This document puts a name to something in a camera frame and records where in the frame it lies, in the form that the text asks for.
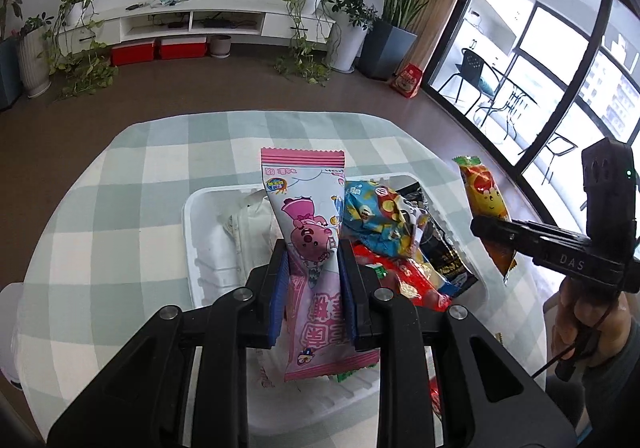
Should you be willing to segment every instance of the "human hand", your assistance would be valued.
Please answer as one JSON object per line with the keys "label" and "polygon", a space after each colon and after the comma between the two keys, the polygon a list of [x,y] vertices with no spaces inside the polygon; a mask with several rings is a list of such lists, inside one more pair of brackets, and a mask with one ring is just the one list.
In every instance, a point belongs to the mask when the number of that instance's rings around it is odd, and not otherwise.
{"label": "human hand", "polygon": [[[581,294],[580,285],[574,280],[565,278],[560,286],[558,315],[552,330],[553,355],[559,354],[575,341],[580,322],[593,327],[608,307],[609,303],[594,302]],[[631,313],[624,293],[620,294],[617,304],[613,306],[598,330],[601,331],[598,349],[591,358],[587,359],[588,367],[603,364],[626,345],[631,330]],[[574,350],[570,350],[562,358],[565,360],[570,358],[574,355]]]}

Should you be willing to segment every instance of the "silver bolt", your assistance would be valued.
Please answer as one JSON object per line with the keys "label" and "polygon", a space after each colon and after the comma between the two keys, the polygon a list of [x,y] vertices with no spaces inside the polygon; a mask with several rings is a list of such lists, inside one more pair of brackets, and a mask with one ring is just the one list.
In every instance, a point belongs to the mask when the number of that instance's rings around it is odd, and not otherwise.
{"label": "silver bolt", "polygon": [[178,316],[179,309],[175,305],[165,305],[160,310],[160,317],[163,320],[173,320],[176,316]]}
{"label": "silver bolt", "polygon": [[253,295],[254,295],[254,292],[248,287],[238,287],[238,289],[234,291],[234,298],[241,302],[246,302],[247,300],[250,300]]}
{"label": "silver bolt", "polygon": [[449,314],[456,320],[464,320],[468,316],[469,311],[466,310],[466,307],[454,305],[453,307],[449,307]]}
{"label": "silver bolt", "polygon": [[388,302],[394,297],[394,292],[387,287],[380,287],[374,291],[373,296],[381,302]]}

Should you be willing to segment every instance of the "pink bear character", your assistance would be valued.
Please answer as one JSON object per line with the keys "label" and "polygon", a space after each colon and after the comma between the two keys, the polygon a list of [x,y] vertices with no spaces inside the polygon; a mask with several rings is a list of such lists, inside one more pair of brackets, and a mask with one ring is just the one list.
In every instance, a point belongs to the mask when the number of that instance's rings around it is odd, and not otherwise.
{"label": "pink bear character", "polygon": [[324,217],[314,214],[314,202],[309,197],[286,199],[282,210],[293,220],[291,242],[300,256],[309,262],[328,259],[328,243],[332,238],[332,231],[326,227]]}

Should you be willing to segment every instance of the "cabinet drawer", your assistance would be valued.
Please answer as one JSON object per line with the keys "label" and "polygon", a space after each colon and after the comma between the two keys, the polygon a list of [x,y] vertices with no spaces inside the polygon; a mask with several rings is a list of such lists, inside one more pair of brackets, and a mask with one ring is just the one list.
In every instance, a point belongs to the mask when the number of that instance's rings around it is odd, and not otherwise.
{"label": "cabinet drawer", "polygon": [[[316,18],[303,18],[302,29],[305,30],[306,39],[311,42],[324,43],[329,38],[333,20],[318,20]],[[267,13],[264,15],[262,36],[274,36],[276,38],[293,37],[293,21],[289,15]]]}
{"label": "cabinet drawer", "polygon": [[95,41],[114,45],[120,43],[120,19],[105,20],[102,27],[89,30],[85,27],[77,27],[58,36],[58,44],[63,55],[69,52],[78,53],[89,49],[92,42],[92,31],[95,33]]}

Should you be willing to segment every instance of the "pink snack package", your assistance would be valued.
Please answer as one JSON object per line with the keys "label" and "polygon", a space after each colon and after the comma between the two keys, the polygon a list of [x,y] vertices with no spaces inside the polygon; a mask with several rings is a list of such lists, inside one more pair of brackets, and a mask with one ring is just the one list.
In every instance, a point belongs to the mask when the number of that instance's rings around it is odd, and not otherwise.
{"label": "pink snack package", "polygon": [[262,181],[289,253],[289,363],[284,380],[377,363],[378,351],[355,351],[342,317],[337,248],[344,152],[263,148]]}

